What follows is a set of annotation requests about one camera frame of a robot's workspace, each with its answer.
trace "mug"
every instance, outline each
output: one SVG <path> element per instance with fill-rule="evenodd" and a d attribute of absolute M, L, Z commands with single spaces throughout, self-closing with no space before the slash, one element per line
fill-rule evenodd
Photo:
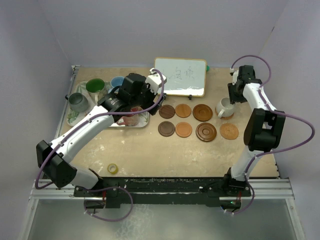
<path fill-rule="evenodd" d="M 112 88 L 108 91 L 108 93 L 110 93 L 112 89 L 114 89 L 115 87 L 121 86 L 124 80 L 125 80 L 124 76 L 115 76 L 114 78 L 112 78 L 110 82 Z"/>
<path fill-rule="evenodd" d="M 231 104 L 228 97 L 222 98 L 215 107 L 217 116 L 227 118 L 230 117 L 235 112 L 236 104 Z"/>
<path fill-rule="evenodd" d="M 69 97 L 66 95 L 65 98 L 68 100 L 70 108 L 78 113 L 82 113 L 89 108 L 88 100 L 80 92 L 75 92 Z"/>
<path fill-rule="evenodd" d="M 137 112 L 138 107 L 132 108 L 130 111 Z M 134 127 L 134 126 L 138 125 L 138 123 L 139 123 L 139 114 L 132 114 L 132 115 L 123 116 L 119 121 L 116 123 L 119 126 L 125 125 L 127 127 Z"/>
<path fill-rule="evenodd" d="M 89 80 L 85 85 L 85 89 L 95 104 L 107 94 L 105 81 L 100 78 Z"/>

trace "gray wall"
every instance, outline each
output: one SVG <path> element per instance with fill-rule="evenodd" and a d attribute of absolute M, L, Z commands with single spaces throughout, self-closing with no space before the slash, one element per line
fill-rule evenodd
<path fill-rule="evenodd" d="M 0 239 L 16 239 L 38 172 L 36 144 L 54 137 L 71 64 L 36 0 L 0 3 Z"/>
<path fill-rule="evenodd" d="M 260 53 L 288 0 L 39 2 L 72 64 L 151 66 L 176 57 L 228 67 Z"/>
<path fill-rule="evenodd" d="M 295 200 L 306 236 L 320 236 L 320 1 L 289 0 L 261 57 L 272 69 L 272 79 L 265 87 L 270 101 L 287 113 L 311 121 L 315 138 L 305 146 L 275 155 L 282 177 L 290 177 Z M 267 67 L 255 62 L 262 81 Z M 305 140 L 311 130 L 304 123 L 286 119 L 280 148 Z"/>

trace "dark brown coaster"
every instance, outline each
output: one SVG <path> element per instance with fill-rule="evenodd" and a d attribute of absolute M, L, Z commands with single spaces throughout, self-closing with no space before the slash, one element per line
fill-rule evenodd
<path fill-rule="evenodd" d="M 175 113 L 176 113 L 175 108 L 173 106 L 170 106 L 170 105 L 163 105 L 159 109 L 159 114 L 164 119 L 172 118 L 175 115 Z"/>
<path fill-rule="evenodd" d="M 216 138 L 217 130 L 212 124 L 204 122 L 196 127 L 195 134 L 201 141 L 211 142 Z"/>
<path fill-rule="evenodd" d="M 206 122 L 212 118 L 213 112 L 208 105 L 199 104 L 193 108 L 192 114 L 195 119 Z"/>
<path fill-rule="evenodd" d="M 169 137 L 175 132 L 175 125 L 169 121 L 163 121 L 158 126 L 158 131 L 162 136 Z"/>
<path fill-rule="evenodd" d="M 216 108 L 214 109 L 214 111 L 215 111 L 215 114 L 218 116 L 218 112 L 217 112 L 217 109 L 216 109 Z M 234 113 L 232 113 L 231 116 L 222 116 L 220 119 L 222 119 L 222 120 L 229 120 L 229 119 L 232 119 L 233 116 L 234 116 Z"/>
<path fill-rule="evenodd" d="M 187 104 L 179 104 L 175 107 L 175 113 L 180 118 L 186 118 L 189 117 L 191 114 L 191 108 Z"/>
<path fill-rule="evenodd" d="M 239 136 L 239 130 L 236 125 L 232 123 L 225 123 L 220 127 L 220 134 L 225 139 L 234 140 Z"/>
<path fill-rule="evenodd" d="M 179 137 L 182 138 L 187 138 L 191 135 L 192 133 L 192 127 L 189 123 L 187 122 L 179 122 L 175 126 L 175 132 Z"/>

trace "leaf pattern tray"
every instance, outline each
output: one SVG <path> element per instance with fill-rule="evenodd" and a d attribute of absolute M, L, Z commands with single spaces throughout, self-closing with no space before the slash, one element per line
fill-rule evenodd
<path fill-rule="evenodd" d="M 94 108 L 95 103 L 91 100 L 91 97 L 89 96 L 88 91 L 86 90 L 86 84 L 88 81 L 82 81 L 75 87 L 75 93 L 81 93 L 86 97 L 89 103 L 89 108 L 84 112 L 76 112 L 70 109 L 70 107 L 67 107 L 67 115 L 66 115 L 66 123 L 69 126 L 75 126 L 77 123 L 79 123 L 82 119 L 84 119 L 87 114 L 91 112 L 91 110 Z M 111 84 L 108 81 L 105 81 L 106 84 L 106 90 L 108 91 L 111 89 Z M 124 125 L 118 125 L 116 123 L 112 124 L 110 127 L 112 128 L 143 128 L 145 127 L 150 119 L 150 115 L 148 112 L 140 113 L 139 114 L 139 123 L 136 126 L 124 126 Z"/>

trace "green mug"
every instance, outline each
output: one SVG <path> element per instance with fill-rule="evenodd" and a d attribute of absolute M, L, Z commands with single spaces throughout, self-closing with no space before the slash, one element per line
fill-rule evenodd
<path fill-rule="evenodd" d="M 107 94 L 106 83 L 100 78 L 89 80 L 85 85 L 85 89 L 95 104 Z"/>

